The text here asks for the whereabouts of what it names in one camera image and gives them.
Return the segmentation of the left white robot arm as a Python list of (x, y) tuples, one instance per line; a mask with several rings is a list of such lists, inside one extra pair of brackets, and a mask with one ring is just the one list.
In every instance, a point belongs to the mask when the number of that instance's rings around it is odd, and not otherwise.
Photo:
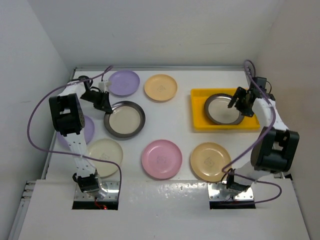
[(93, 81), (87, 76), (73, 79), (62, 93), (49, 98), (54, 129), (66, 140), (74, 154), (76, 173), (73, 180), (83, 193), (96, 196), (102, 192), (102, 183), (94, 163), (85, 158), (88, 154), (85, 140), (85, 116), (79, 99), (93, 104), (97, 110), (112, 114), (109, 92), (92, 90)]

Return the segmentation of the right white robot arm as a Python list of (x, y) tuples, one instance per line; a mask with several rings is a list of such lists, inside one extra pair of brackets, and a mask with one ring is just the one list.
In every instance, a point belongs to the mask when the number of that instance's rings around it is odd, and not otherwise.
[(248, 79), (249, 88), (238, 87), (228, 107), (235, 107), (245, 117), (256, 116), (261, 132), (248, 149), (251, 154), (247, 163), (235, 169), (230, 164), (222, 168), (227, 175), (224, 194), (230, 198), (246, 192), (254, 183), (261, 183), (262, 177), (287, 172), (300, 140), (298, 132), (289, 130), (281, 119), (274, 96), (266, 91), (267, 79)]

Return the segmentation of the pink plate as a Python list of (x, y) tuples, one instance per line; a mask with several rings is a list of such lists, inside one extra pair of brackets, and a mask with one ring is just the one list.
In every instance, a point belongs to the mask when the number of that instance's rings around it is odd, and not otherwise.
[(172, 141), (159, 139), (149, 143), (142, 152), (144, 171), (154, 179), (166, 180), (174, 177), (183, 163), (180, 148)]

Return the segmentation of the steel rimmed plate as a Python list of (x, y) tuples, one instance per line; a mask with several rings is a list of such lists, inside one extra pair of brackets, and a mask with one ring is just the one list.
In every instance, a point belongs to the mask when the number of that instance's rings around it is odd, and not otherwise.
[(239, 125), (245, 117), (235, 107), (228, 108), (231, 100), (229, 94), (211, 95), (204, 103), (205, 115), (217, 125)]
[(111, 106), (112, 113), (105, 114), (105, 129), (114, 137), (129, 139), (138, 135), (145, 126), (146, 114), (143, 108), (132, 101), (119, 101)]

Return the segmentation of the light orange plate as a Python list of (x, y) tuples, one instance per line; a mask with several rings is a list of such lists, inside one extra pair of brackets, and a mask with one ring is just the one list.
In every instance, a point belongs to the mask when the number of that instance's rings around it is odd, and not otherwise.
[(171, 100), (178, 91), (176, 80), (166, 74), (156, 74), (147, 79), (144, 84), (146, 95), (157, 102)]

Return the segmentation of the cream plate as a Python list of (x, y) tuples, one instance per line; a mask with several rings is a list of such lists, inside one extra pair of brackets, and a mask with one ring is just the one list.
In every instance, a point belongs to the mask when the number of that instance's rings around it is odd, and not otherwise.
[(99, 139), (90, 144), (87, 150), (89, 157), (103, 161), (94, 161), (97, 173), (101, 178), (109, 177), (119, 170), (114, 164), (106, 162), (113, 162), (119, 166), (122, 164), (123, 150), (116, 141), (107, 138)]

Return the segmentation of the purple plate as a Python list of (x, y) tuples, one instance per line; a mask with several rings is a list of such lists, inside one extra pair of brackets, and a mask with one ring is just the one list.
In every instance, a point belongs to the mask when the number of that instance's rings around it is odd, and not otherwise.
[[(94, 137), (95, 124), (94, 124), (93, 120), (87, 115), (84, 115), (84, 120), (85, 120), (84, 139), (85, 139), (86, 144), (88, 145), (88, 143), (90, 143)], [(59, 132), (57, 133), (57, 140), (63, 148), (65, 148), (67, 150), (70, 149), (66, 139)]]
[(125, 97), (134, 94), (140, 85), (140, 77), (131, 70), (120, 70), (108, 79), (108, 90), (113, 95)]

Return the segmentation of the tan plate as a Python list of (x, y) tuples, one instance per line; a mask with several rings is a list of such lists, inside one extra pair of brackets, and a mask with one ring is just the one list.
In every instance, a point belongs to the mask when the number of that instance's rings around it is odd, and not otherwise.
[(224, 176), (222, 168), (231, 162), (228, 151), (214, 142), (199, 144), (190, 155), (190, 166), (200, 179), (217, 183)]

